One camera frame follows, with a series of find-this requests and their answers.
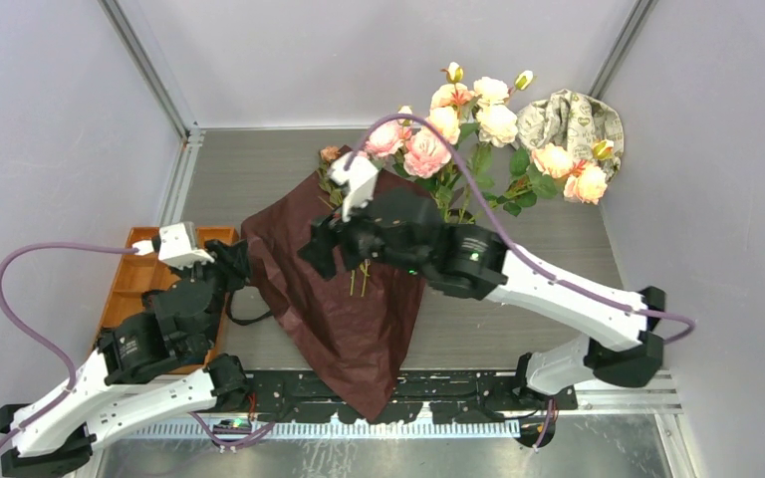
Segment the black gold-lettered ribbon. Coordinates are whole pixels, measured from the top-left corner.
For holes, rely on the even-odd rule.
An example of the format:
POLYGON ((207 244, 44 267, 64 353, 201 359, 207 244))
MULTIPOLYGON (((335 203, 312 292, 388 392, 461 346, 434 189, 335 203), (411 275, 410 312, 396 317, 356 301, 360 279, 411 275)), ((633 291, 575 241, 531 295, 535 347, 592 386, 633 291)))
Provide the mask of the black gold-lettered ribbon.
POLYGON ((274 320, 274 313, 260 291, 253 287, 237 290, 228 296, 225 315, 239 327, 252 327, 274 320))

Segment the pink rose stem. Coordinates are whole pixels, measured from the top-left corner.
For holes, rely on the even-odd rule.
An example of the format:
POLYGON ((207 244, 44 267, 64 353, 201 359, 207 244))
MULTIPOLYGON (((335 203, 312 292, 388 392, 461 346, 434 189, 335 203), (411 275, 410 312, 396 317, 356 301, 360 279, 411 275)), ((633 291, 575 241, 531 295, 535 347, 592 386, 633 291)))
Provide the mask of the pink rose stem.
POLYGON ((380 167, 389 165, 400 176, 426 189, 445 221, 455 220, 450 205, 458 168, 444 141, 429 129, 406 119, 390 121, 371 134, 363 153, 373 157, 380 167))

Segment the peach orange rose stem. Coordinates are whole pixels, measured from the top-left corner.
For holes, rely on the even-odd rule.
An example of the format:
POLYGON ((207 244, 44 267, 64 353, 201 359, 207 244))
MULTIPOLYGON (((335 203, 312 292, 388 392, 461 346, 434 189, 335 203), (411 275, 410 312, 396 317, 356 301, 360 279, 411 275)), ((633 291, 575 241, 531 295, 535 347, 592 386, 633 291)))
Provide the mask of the peach orange rose stem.
MULTIPOLYGON (((432 95, 429 117, 426 120, 443 135, 447 143, 457 146, 461 126, 468 117, 464 108, 470 104, 473 93, 461 82, 463 70, 457 63, 451 62, 442 72, 445 73, 446 84, 432 95)), ((448 150, 444 146, 440 146, 432 155, 428 162, 418 169, 413 169, 405 163, 403 168, 408 169, 410 174, 421 177, 422 181, 427 181, 427 188, 435 198, 440 190, 453 193, 453 186, 461 177, 460 168, 449 158, 448 150)))

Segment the cream peach rose stem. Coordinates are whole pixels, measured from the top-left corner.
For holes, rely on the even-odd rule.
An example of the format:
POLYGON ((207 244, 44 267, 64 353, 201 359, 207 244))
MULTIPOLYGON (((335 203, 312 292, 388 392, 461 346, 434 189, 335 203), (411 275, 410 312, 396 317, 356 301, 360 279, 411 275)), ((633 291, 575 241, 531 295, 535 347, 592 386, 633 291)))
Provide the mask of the cream peach rose stem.
POLYGON ((560 90, 514 113, 516 93, 534 80, 520 73, 509 85, 482 77, 473 82, 476 106, 471 117, 479 139, 492 147, 512 145, 511 182, 488 204, 516 216, 540 197, 562 197, 579 204, 599 204, 620 172, 625 131, 615 109, 593 97, 560 90))

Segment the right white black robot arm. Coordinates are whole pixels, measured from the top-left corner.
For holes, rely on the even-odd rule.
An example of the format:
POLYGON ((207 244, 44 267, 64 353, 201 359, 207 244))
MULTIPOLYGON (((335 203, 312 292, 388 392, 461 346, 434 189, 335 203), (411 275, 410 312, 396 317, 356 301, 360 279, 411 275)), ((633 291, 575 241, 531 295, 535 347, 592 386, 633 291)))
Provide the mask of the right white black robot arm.
POLYGON ((625 388, 646 386, 663 362, 663 339, 647 317, 662 306, 656 288, 620 291, 540 261, 494 231, 443 220, 435 202, 404 187, 362 207, 342 206, 314 219, 298 251, 323 279, 379 262, 423 277, 448 297, 487 300, 536 312, 580 332, 545 353, 524 355, 513 382, 516 401, 540 407, 551 395, 590 379, 625 388))

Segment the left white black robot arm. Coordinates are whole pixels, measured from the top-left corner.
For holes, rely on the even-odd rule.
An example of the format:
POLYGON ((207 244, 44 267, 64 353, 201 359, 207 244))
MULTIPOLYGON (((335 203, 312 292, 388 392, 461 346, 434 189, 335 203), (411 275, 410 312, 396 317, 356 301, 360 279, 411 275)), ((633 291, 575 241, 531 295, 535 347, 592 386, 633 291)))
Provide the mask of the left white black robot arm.
POLYGON ((0 407, 3 476, 60 477, 155 421, 249 401, 240 359, 213 352, 226 298, 248 279, 246 244, 198 244, 175 233, 128 252, 155 254, 175 282, 145 293, 138 313, 102 330, 84 363, 58 352, 68 375, 44 397, 0 407))

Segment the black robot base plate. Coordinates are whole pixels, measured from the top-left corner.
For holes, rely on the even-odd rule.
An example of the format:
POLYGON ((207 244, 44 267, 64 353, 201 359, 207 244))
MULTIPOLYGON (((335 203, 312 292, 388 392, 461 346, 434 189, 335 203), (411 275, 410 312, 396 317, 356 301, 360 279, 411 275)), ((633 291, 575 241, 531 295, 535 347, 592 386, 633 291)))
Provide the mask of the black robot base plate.
POLYGON ((382 393, 360 387, 348 400, 310 370, 252 370, 242 388, 211 412, 240 412, 265 422, 410 424, 426 406, 432 424, 500 423, 545 412, 550 399, 524 388, 512 370, 404 370, 382 393))

